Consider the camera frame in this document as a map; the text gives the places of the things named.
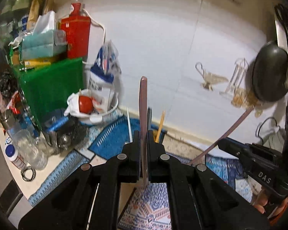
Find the frying pan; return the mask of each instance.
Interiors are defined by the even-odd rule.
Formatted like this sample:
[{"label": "frying pan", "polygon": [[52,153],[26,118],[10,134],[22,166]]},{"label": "frying pan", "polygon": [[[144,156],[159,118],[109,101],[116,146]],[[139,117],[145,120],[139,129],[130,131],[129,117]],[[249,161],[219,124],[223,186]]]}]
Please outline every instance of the frying pan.
[{"label": "frying pan", "polygon": [[258,100],[276,102],[285,96],[287,68],[288,54],[277,42],[268,42],[260,49],[251,78],[252,90]]}]

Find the white cable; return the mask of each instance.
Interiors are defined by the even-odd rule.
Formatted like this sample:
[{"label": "white cable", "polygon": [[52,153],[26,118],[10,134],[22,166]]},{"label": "white cable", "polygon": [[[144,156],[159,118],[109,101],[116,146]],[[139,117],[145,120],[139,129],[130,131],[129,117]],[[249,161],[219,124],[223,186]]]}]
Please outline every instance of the white cable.
[{"label": "white cable", "polygon": [[100,24],[99,22],[97,22],[97,21],[95,21],[91,16],[90,16],[90,14],[88,13],[88,11],[85,9],[85,8],[83,8],[82,9],[86,14],[87,14],[87,16],[91,19],[91,24],[93,24],[93,22],[95,23],[95,24],[93,24],[94,26],[98,26],[98,27],[101,27],[102,29],[103,29],[103,44],[105,43],[105,40],[106,40],[106,30],[105,30],[105,27],[102,25],[102,24]]}]

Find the green container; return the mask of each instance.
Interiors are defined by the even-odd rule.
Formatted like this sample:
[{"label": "green container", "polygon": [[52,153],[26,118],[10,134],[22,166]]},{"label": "green container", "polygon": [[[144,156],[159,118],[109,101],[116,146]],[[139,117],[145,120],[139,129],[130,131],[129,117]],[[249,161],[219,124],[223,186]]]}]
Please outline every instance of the green container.
[{"label": "green container", "polygon": [[20,67],[13,66],[13,73],[40,130],[46,113],[67,108],[69,95],[84,89],[82,58],[65,59],[27,72],[19,71]]}]

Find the wall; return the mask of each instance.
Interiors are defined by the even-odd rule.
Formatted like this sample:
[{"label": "wall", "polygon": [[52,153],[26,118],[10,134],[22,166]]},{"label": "wall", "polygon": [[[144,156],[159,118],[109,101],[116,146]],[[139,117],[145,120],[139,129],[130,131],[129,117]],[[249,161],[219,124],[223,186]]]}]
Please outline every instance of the wall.
[{"label": "wall", "polygon": [[[244,112],[220,96],[228,83],[203,89],[196,62],[231,78],[237,58],[251,63],[274,32],[272,0],[84,0],[85,8],[106,26],[106,40],[119,51],[122,68],[120,105],[138,111],[140,77],[148,78],[148,105],[165,124],[214,141]],[[70,0],[55,0],[59,17]],[[91,27],[88,62],[102,44],[102,30]],[[265,118],[280,120],[285,99],[268,105],[259,118],[250,116],[230,135],[257,141],[255,130]],[[263,133],[271,128],[268,123]]]}]

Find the hand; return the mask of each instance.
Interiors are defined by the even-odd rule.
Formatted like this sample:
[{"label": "hand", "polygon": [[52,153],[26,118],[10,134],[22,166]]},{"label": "hand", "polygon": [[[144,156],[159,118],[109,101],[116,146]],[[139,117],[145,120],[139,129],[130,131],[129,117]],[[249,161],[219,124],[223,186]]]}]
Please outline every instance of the hand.
[{"label": "hand", "polygon": [[[265,194],[265,189],[262,189],[257,197],[257,200],[254,203],[254,207],[261,212],[262,214],[264,213],[264,206],[268,203],[268,196]],[[280,212],[283,211],[284,207],[286,206],[286,204],[288,203],[288,197],[286,199],[284,199],[282,201],[282,203],[278,206],[278,208],[275,210],[275,212],[273,213],[273,216],[278,215]]]}]

